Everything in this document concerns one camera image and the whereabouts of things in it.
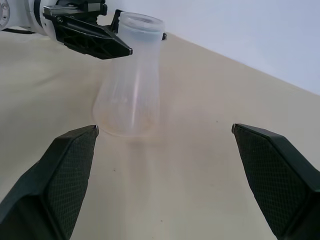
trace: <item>tabletop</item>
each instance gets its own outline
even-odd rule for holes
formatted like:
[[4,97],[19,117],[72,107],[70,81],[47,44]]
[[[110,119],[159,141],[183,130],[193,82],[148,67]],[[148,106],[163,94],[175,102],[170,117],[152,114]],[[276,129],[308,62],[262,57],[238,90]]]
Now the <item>tabletop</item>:
[[[109,60],[46,37],[0,37],[0,200],[53,139],[94,124]],[[233,123],[286,136],[318,169],[320,97],[169,35],[160,123],[100,133],[72,240],[274,240],[248,186]]]

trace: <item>black cable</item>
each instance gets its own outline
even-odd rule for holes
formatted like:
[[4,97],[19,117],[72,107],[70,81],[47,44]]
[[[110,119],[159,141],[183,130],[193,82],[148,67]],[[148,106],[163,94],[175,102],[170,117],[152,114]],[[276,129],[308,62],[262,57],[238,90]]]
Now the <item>black cable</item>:
[[12,28],[6,28],[2,30],[3,32],[8,32],[8,33],[14,33],[14,34],[35,34],[33,31],[28,31],[28,30],[18,30],[18,29],[12,29]]

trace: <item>clear plastic bottle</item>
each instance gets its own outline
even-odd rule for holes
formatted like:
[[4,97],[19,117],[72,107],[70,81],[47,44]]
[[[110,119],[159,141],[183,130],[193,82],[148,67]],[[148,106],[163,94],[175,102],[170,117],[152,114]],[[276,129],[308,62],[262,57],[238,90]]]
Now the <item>clear plastic bottle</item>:
[[159,53],[164,22],[122,12],[118,36],[133,55],[112,60],[93,106],[99,128],[118,136],[147,134],[159,120]]

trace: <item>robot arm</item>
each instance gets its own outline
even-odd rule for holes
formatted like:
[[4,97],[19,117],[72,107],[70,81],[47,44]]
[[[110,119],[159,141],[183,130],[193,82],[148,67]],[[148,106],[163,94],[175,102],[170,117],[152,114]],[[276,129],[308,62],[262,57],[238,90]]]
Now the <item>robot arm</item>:
[[133,53],[116,35],[120,10],[111,25],[97,23],[99,15],[107,14],[105,0],[0,0],[0,4],[0,31],[22,27],[99,59]]

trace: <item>white wall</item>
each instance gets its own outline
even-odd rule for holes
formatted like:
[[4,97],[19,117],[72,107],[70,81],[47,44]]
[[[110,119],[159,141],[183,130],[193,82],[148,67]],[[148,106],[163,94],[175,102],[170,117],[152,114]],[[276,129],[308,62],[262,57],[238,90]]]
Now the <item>white wall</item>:
[[168,32],[320,94],[319,0],[107,0],[107,4],[111,11],[120,8],[161,18]]

